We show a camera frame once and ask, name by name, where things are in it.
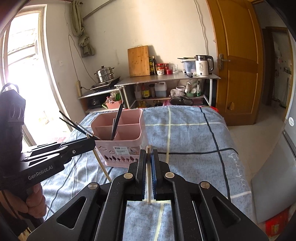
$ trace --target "wooden cutting board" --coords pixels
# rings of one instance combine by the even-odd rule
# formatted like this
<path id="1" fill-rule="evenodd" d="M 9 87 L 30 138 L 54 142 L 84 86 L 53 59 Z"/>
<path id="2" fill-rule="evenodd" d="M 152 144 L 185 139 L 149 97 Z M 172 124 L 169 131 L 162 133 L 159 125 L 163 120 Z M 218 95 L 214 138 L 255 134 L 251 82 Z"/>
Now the wooden cutting board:
<path id="1" fill-rule="evenodd" d="M 128 49 L 130 77 L 150 75 L 148 46 Z"/>

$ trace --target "stainless steel countertop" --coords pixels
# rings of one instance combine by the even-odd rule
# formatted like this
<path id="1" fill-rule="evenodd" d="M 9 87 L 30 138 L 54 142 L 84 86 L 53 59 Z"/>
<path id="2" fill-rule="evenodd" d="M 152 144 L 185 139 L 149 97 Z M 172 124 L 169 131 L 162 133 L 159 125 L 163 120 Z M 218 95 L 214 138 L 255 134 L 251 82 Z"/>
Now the stainless steel countertop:
<path id="1" fill-rule="evenodd" d="M 127 77 L 121 81 L 119 81 L 115 86 L 125 86 L 125 85 L 133 85 L 133 84 L 141 84 L 148 82 L 159 82 L 159 81 L 167 81 L 167 80 L 184 80 L 184 79 L 220 79 L 215 74 L 211 74 L 208 76 L 197 76 L 193 75 L 193 78 L 189 78 L 183 72 L 179 72 L 177 74 L 164 74 L 164 75 L 148 75 L 148 76 L 138 76 L 138 77 Z"/>

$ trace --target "hanging towel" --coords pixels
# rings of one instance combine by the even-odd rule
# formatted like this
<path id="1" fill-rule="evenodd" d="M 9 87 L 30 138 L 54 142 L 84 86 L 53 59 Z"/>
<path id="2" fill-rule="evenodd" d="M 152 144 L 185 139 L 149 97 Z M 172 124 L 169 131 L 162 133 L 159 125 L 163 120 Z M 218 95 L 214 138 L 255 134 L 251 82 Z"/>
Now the hanging towel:
<path id="1" fill-rule="evenodd" d="M 80 48 L 81 48 L 81 56 L 82 57 L 87 57 L 87 56 L 95 55 L 95 50 L 90 45 L 90 43 L 89 43 L 89 36 L 86 33 L 84 33 L 79 38 L 79 45 L 80 45 Z"/>
<path id="2" fill-rule="evenodd" d="M 70 9 L 72 33 L 77 37 L 80 37 L 84 33 L 84 23 L 81 17 L 80 5 L 79 1 L 73 1 Z"/>
<path id="3" fill-rule="evenodd" d="M 83 18 L 80 12 L 80 3 L 79 1 L 73 1 L 71 4 L 71 26 L 72 26 L 72 33 L 79 37 L 79 46 L 81 48 L 81 56 L 87 57 L 95 55 L 94 48 L 89 43 L 89 36 L 84 33 L 84 23 Z"/>

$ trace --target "power cord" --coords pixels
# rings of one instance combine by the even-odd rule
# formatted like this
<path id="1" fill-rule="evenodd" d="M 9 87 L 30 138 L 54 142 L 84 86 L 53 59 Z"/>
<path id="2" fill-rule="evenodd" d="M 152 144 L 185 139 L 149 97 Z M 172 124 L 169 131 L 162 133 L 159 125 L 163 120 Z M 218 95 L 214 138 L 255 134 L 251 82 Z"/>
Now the power cord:
<path id="1" fill-rule="evenodd" d="M 13 209 L 13 207 L 12 207 L 11 204 L 10 204 L 10 202 L 8 201 L 8 198 L 6 197 L 6 194 L 5 194 L 4 190 L 1 190 L 1 193 L 2 193 L 2 195 L 3 195 L 3 197 L 4 197 L 5 201 L 6 201 L 7 205 L 9 206 L 10 210 L 11 210 L 12 213 L 15 215 L 16 219 L 17 219 L 17 220 L 20 220 L 20 221 L 22 221 L 22 222 L 25 223 L 25 221 L 21 220 L 21 219 L 19 218 L 19 216 L 16 214 L 15 210 Z"/>
<path id="2" fill-rule="evenodd" d="M 85 90 L 91 90 L 91 89 L 87 89 L 87 88 L 85 88 L 85 87 L 83 87 L 83 86 L 81 86 L 80 88 L 81 88 L 81 89 L 85 89 Z"/>
<path id="3" fill-rule="evenodd" d="M 196 6 L 196 10 L 197 10 L 198 16 L 200 18 L 200 25 L 202 26 L 202 35 L 203 35 L 204 40 L 205 40 L 205 51 L 206 51 L 207 55 L 209 55 L 208 49 L 207 49 L 207 40 L 205 38 L 204 26 L 203 26 L 203 23 L 202 23 L 202 20 L 201 20 L 201 17 L 200 17 L 200 12 L 198 10 L 198 6 L 197 6 L 197 3 L 196 3 L 196 0 L 194 0 L 194 3 L 195 3 L 195 6 Z"/>
<path id="4" fill-rule="evenodd" d="M 71 58 L 72 58 L 72 62 L 73 62 L 73 66 L 74 66 L 74 70 L 75 70 L 75 74 L 76 74 L 77 80 L 79 80 L 79 79 L 78 79 L 78 75 L 77 75 L 76 67 L 75 67 L 75 64 L 74 64 L 74 59 L 73 59 L 73 55 L 72 55 L 72 49 L 71 49 L 71 44 L 70 44 L 69 36 L 71 37 L 71 39 L 72 39 L 72 41 L 73 41 L 74 47 L 75 47 L 75 49 L 76 49 L 76 51 L 77 51 L 77 53 L 78 53 L 78 55 L 79 55 L 79 57 L 80 57 L 80 59 L 81 59 L 81 62 L 83 63 L 83 66 L 84 66 L 84 68 L 85 68 L 85 71 L 87 72 L 87 74 L 89 75 L 89 77 L 92 79 L 92 81 L 94 81 L 94 82 L 96 83 L 96 81 L 90 76 L 89 72 L 87 71 L 87 69 L 86 69 L 86 67 L 85 67 L 85 64 L 84 64 L 84 62 L 83 62 L 83 60 L 82 60 L 82 58 L 81 58 L 81 56 L 80 56 L 80 54 L 79 54 L 79 51 L 78 51 L 78 49 L 77 49 L 76 46 L 75 46 L 75 41 L 74 41 L 74 39 L 72 38 L 72 36 L 70 35 L 70 29 L 69 29 L 69 25 L 68 25 L 68 22 L 67 22 L 67 19 L 66 19 L 66 2 L 65 2 L 64 17 L 65 17 L 65 21 L 66 21 L 66 26 L 68 27 L 68 42 L 69 42 L 69 48 L 70 48 Z"/>

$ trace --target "green bowl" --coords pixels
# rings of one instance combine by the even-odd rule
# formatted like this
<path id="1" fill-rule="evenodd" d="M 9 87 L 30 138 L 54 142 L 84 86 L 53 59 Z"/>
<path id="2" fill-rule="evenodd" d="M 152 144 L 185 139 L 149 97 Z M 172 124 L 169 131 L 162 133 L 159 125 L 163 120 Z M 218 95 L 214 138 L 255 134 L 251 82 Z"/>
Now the green bowl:
<path id="1" fill-rule="evenodd" d="M 185 94 L 186 94 L 187 97 L 195 97 L 195 94 L 196 94 L 196 93 L 194 93 L 194 94 L 191 94 L 191 93 L 185 93 Z"/>

